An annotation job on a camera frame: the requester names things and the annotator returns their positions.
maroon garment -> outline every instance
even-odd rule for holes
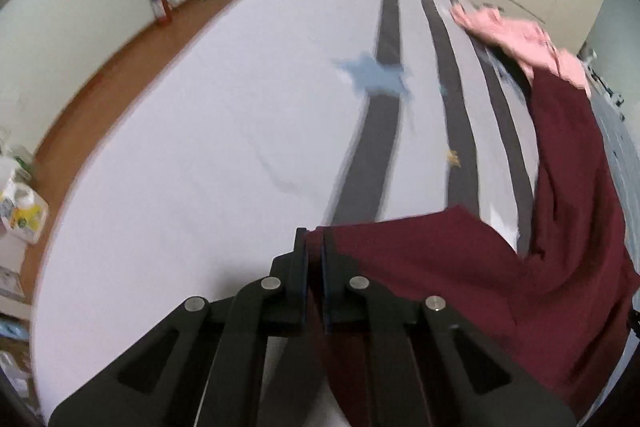
[[[443,296],[581,418],[622,355],[640,277],[585,93],[543,70],[532,84],[540,170],[525,260],[462,207],[331,230],[364,275],[403,298]],[[330,382],[348,387],[349,357],[327,348]]]

wooden floor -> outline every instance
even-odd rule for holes
[[[27,249],[20,274],[30,300],[53,223],[84,162],[145,87],[231,1],[188,0],[170,25],[146,28],[89,80],[50,129],[36,153],[34,186],[49,203],[50,217],[39,243]]]

bed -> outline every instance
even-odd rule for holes
[[[67,197],[33,317],[46,419],[177,303],[267,273],[296,227],[462,204],[526,252],[526,86],[455,1],[239,0],[206,26]],[[266,387],[283,349],[270,341]],[[319,392],[308,425],[344,425]]]

red fire extinguisher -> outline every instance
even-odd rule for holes
[[[171,5],[168,0],[150,0],[151,7],[154,10],[156,21],[159,24],[165,25],[172,21]]]

pink cloth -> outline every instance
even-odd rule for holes
[[[551,37],[537,23],[502,17],[495,8],[482,8],[472,13],[456,4],[451,8],[453,20],[473,33],[482,42],[497,44],[510,57],[515,58],[529,82],[533,68],[545,68],[584,89],[591,98],[591,89],[580,60],[567,50],[559,50]]]

